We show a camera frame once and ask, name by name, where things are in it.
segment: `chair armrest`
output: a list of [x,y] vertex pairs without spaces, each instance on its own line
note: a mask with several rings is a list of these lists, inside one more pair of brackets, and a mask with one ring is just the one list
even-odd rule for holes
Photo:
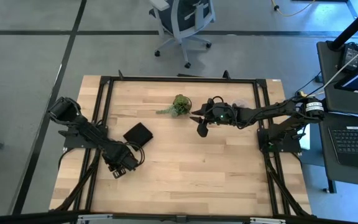
[[159,11],[164,11],[169,8],[169,4],[165,0],[149,0],[151,5]]

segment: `succulent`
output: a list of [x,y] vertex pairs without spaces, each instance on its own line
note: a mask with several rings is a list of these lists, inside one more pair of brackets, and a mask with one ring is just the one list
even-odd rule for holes
[[157,114],[168,114],[172,117],[177,117],[182,114],[187,114],[191,109],[191,100],[188,97],[179,94],[175,97],[172,105],[165,110],[156,111]]

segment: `gray office chair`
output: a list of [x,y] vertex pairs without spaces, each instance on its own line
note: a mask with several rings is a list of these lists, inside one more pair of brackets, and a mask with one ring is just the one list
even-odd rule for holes
[[210,22],[216,20],[212,0],[149,0],[153,9],[149,14],[160,21],[158,34],[164,37],[167,31],[173,37],[165,41],[154,52],[156,57],[160,56],[160,50],[173,45],[175,42],[181,45],[185,58],[185,67],[190,68],[191,64],[187,57],[185,40],[194,40],[206,44],[210,48],[212,43],[195,35],[204,29]]

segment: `butcher block tabletop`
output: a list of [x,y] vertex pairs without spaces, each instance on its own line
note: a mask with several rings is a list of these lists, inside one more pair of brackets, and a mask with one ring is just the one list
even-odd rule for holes
[[[84,76],[78,95],[81,112],[89,120],[99,81],[100,76]],[[106,99],[106,89],[102,102]],[[271,104],[285,99],[280,80],[267,80],[267,89]],[[257,142],[258,124],[243,130],[209,125],[208,136],[201,138],[196,132],[198,124],[188,118],[189,114],[177,118],[156,114],[157,110],[168,108],[178,94],[191,99],[192,111],[214,96],[221,96],[229,104],[240,100],[244,106],[255,108],[251,84],[115,81],[107,120],[109,138],[125,141],[123,134],[139,122],[154,137],[144,146],[145,162],[119,179],[112,176],[101,158],[91,211],[271,216],[265,164]],[[84,153],[84,149],[74,149],[63,158],[51,209],[58,207],[78,182]],[[299,161],[289,153],[280,155],[287,188],[310,213]],[[87,188],[86,185],[80,208],[85,207]],[[282,212],[277,186],[275,192]]]

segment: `chair base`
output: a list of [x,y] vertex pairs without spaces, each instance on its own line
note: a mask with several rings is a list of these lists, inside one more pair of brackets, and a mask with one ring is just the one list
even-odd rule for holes
[[186,62],[185,68],[190,68],[191,63],[189,62],[189,59],[187,56],[187,50],[186,50],[186,44],[185,44],[186,40],[193,40],[193,41],[201,42],[201,43],[205,44],[207,49],[211,48],[211,46],[212,46],[212,43],[209,40],[204,40],[204,39],[201,39],[201,38],[195,37],[195,36],[186,37],[181,40],[175,40],[175,38],[171,38],[171,39],[168,39],[167,41],[165,41],[159,48],[155,49],[154,56],[159,57],[160,50],[167,48],[167,47],[171,47],[171,46],[175,45],[175,42],[178,42],[181,46],[181,50],[183,52],[183,58],[185,59],[185,62]]

